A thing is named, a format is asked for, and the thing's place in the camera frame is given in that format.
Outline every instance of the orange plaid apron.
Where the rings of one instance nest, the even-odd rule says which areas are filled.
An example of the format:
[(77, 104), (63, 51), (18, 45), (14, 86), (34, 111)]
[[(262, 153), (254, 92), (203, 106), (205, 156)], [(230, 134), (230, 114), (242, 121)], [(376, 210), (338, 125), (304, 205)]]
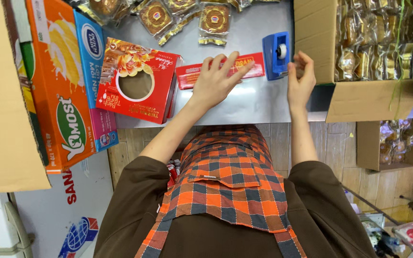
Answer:
[(171, 221), (202, 213), (273, 233), (283, 257), (306, 257), (286, 214), (283, 177), (255, 126), (204, 128), (184, 150), (181, 171), (136, 258), (157, 258)]

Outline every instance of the tape roll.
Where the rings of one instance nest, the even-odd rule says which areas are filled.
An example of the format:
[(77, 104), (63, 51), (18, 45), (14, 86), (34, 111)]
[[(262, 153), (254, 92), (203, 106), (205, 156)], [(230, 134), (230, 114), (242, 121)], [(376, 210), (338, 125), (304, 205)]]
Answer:
[(278, 46), (278, 59), (284, 59), (286, 57), (286, 44), (280, 44)]

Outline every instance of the shirt sleeve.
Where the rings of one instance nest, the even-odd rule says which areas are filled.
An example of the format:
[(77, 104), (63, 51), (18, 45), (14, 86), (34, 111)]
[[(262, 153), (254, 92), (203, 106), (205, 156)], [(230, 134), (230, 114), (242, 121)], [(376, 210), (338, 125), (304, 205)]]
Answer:
[(294, 183), (309, 214), (335, 249), (347, 254), (354, 248), (366, 257), (376, 257), (363, 225), (328, 165), (319, 161), (299, 163), (291, 169), (288, 180)]
[[(137, 157), (123, 169), (101, 223), (95, 254), (116, 232), (136, 229), (137, 225), (127, 226), (137, 224), (148, 211), (157, 215), (158, 199), (167, 191), (168, 180), (167, 166), (146, 156)], [(134, 232), (127, 233), (131, 239)]]

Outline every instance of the stainless steel counter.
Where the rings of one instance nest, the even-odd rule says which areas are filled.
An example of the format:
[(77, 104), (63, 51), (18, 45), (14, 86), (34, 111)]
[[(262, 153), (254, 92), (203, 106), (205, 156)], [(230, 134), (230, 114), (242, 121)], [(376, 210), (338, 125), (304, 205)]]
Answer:
[[(208, 56), (216, 56), (220, 53), (228, 55), (234, 50), (238, 50), (241, 54), (262, 52), (262, 38), (282, 31), (290, 33), (290, 45), (292, 45), (294, 26), (292, 13), (290, 0), (282, 0), (280, 3), (257, 3), (241, 13), (233, 11), (225, 47), (198, 44), (198, 18), (187, 24), (183, 31), (162, 47), (158, 46), (135, 16), (127, 17), (118, 29), (108, 31), (108, 34), (110, 37), (179, 54), (184, 59), (184, 65), (189, 65), (201, 63)], [(288, 54), (293, 55), (292, 47)], [(287, 87), (287, 78), (272, 82), (267, 81), (265, 76), (245, 79), (196, 125), (290, 122), (286, 98)], [(314, 90), (307, 105), (309, 121), (326, 119), (333, 90), (334, 86), (319, 86)], [(177, 91), (175, 114), (192, 96), (192, 90), (177, 89)], [(120, 114), (116, 114), (116, 121), (118, 128), (163, 126)]]

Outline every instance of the brown shirt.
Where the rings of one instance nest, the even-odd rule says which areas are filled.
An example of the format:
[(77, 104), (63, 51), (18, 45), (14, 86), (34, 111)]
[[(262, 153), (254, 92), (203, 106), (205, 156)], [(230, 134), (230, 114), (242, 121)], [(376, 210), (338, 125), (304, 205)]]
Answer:
[[(140, 156), (123, 170), (95, 246), (96, 258), (134, 257), (154, 225), (169, 179), (165, 164)], [(341, 184), (324, 163), (297, 164), (284, 181), (288, 219), (308, 257), (376, 257)], [(161, 258), (281, 257), (273, 234), (208, 214), (173, 219)]]

